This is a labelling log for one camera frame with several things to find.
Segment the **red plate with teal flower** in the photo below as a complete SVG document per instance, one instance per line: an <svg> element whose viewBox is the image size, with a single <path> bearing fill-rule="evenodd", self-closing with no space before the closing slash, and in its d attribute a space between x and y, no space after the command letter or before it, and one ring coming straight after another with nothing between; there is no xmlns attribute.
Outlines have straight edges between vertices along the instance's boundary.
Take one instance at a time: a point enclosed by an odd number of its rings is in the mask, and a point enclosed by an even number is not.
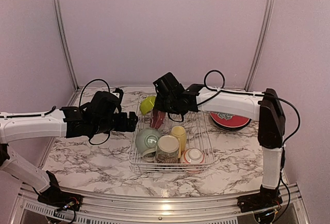
<svg viewBox="0 0 330 224"><path fill-rule="evenodd" d="M210 112L210 117L213 121L227 127L239 127L246 124L250 120L249 118L242 116L215 112Z"/></svg>

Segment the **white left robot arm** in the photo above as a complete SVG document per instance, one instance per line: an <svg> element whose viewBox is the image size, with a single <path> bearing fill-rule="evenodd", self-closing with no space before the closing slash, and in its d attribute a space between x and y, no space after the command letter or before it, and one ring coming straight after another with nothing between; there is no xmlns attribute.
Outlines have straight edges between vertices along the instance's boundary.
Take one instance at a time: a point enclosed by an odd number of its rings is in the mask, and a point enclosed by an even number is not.
<svg viewBox="0 0 330 224"><path fill-rule="evenodd" d="M53 138L110 135L115 132L134 132L138 117L134 112L106 110L86 113L78 107L54 108L49 113L1 116L1 171L31 186L40 202L60 206L78 204L81 196L61 190L56 176L38 168L21 156L16 149L20 141L49 141Z"/></svg>

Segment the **black striped cream plate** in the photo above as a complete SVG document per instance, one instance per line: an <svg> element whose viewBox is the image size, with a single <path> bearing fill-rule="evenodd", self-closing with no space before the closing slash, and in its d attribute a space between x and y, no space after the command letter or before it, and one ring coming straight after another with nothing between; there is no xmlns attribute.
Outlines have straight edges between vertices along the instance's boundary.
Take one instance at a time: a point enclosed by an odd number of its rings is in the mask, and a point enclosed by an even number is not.
<svg viewBox="0 0 330 224"><path fill-rule="evenodd" d="M246 124L239 126L239 127L227 127L227 126L221 125L215 121L213 121L213 123L215 126L217 126L218 128L220 128L222 130L235 132L235 131L239 131L239 130L242 130L243 128L247 127L251 123L251 120L249 120Z"/></svg>

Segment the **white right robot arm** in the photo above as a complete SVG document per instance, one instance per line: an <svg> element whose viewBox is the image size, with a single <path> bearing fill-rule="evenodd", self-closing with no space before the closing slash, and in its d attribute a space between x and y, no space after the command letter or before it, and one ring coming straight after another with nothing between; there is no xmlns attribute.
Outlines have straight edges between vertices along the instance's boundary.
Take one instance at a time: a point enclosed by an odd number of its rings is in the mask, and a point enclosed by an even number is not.
<svg viewBox="0 0 330 224"><path fill-rule="evenodd" d="M259 122L258 142L263 151L263 178L255 202L267 207L275 200L281 181L285 115L276 92L240 92L179 82L154 81L155 107L163 113L184 116L187 112L210 111L242 116Z"/></svg>

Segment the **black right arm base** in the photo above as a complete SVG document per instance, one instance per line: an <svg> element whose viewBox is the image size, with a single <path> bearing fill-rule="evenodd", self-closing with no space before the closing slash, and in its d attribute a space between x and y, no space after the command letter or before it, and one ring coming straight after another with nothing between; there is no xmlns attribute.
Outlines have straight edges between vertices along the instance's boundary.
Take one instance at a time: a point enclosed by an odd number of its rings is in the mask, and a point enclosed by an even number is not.
<svg viewBox="0 0 330 224"><path fill-rule="evenodd" d="M262 195L261 193L240 196L237 200L237 206L242 213L279 206L283 202L280 194L273 198L270 195Z"/></svg>

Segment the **pink polka dot plate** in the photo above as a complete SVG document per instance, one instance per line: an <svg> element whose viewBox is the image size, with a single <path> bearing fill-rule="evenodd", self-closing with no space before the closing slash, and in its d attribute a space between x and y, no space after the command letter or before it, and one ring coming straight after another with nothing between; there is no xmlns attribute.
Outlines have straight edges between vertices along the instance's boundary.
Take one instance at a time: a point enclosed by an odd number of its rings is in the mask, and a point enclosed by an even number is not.
<svg viewBox="0 0 330 224"><path fill-rule="evenodd" d="M152 116L150 120L150 127L153 129L159 129L163 124L165 116L166 116L165 112L153 108Z"/></svg>

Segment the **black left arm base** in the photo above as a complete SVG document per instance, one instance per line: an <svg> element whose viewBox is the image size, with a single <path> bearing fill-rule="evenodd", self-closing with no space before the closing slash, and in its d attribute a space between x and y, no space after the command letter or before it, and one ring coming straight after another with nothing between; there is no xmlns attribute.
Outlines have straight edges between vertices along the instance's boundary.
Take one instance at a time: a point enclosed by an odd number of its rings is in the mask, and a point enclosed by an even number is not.
<svg viewBox="0 0 330 224"><path fill-rule="evenodd" d="M82 195L62 191L57 184L50 183L49 188L38 192L38 201L56 207L59 210L72 209L79 211Z"/></svg>

